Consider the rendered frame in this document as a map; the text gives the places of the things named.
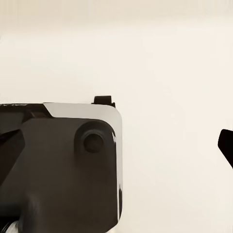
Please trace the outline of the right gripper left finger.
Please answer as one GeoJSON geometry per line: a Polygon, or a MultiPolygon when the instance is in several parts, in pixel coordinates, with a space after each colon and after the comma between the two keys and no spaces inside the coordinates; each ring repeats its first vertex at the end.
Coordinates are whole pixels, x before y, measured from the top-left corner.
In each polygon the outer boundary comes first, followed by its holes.
{"type": "Polygon", "coordinates": [[[0,187],[24,149],[22,130],[0,134],[0,187]]]}

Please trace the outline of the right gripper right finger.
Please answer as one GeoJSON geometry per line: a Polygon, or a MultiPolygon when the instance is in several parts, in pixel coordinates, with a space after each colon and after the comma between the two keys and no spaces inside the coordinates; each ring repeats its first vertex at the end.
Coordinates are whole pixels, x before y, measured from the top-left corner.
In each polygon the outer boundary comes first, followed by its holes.
{"type": "Polygon", "coordinates": [[[222,129],[217,146],[233,168],[233,131],[222,129]]]}

